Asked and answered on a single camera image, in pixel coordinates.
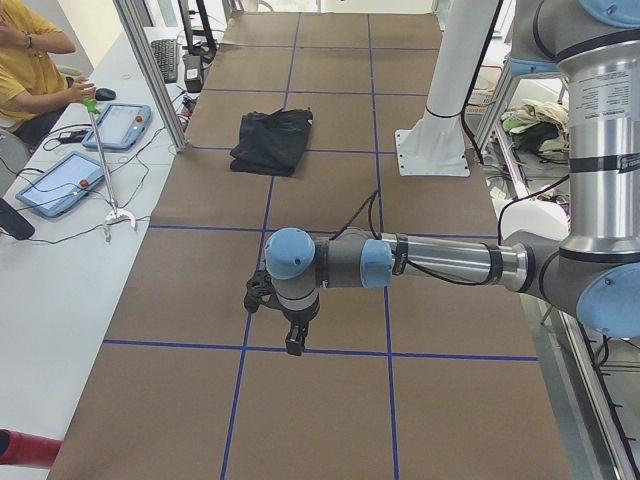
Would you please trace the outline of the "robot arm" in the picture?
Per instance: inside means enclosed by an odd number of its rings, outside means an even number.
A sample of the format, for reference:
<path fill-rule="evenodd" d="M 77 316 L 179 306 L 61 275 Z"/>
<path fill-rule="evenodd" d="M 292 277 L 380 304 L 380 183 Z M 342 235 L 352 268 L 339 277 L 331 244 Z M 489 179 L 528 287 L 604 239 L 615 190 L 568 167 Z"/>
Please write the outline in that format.
<path fill-rule="evenodd" d="M 496 244 L 347 228 L 313 239 L 272 234 L 245 308 L 281 311 L 286 347 L 304 351 L 323 288 L 381 288 L 402 274 L 463 286 L 499 284 L 545 300 L 609 337 L 639 334 L 639 5 L 635 1 L 520 1 L 511 69 L 561 74 L 569 90 L 569 233 L 526 231 Z"/>

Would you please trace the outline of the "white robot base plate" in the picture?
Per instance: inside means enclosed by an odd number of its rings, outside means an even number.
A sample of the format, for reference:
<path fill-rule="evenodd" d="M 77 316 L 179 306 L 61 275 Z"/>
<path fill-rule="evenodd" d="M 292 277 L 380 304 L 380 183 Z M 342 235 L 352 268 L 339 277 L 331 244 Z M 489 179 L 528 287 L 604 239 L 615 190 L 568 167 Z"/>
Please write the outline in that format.
<path fill-rule="evenodd" d="M 501 10 L 498 0 L 451 4 L 424 114 L 398 130 L 396 154 L 402 176 L 467 177 L 464 109 Z"/>

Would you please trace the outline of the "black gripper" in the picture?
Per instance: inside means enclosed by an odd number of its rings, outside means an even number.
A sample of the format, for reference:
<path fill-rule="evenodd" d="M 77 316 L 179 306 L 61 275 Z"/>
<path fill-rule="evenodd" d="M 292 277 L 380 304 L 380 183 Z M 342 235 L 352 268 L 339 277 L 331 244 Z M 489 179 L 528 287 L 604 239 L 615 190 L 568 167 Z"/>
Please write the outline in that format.
<path fill-rule="evenodd" d="M 317 316 L 319 310 L 318 299 L 302 310 L 293 310 L 285 306 L 281 308 L 284 317 L 290 323 L 290 330 L 285 338 L 286 351 L 289 355 L 301 356 L 305 352 L 308 324 Z"/>

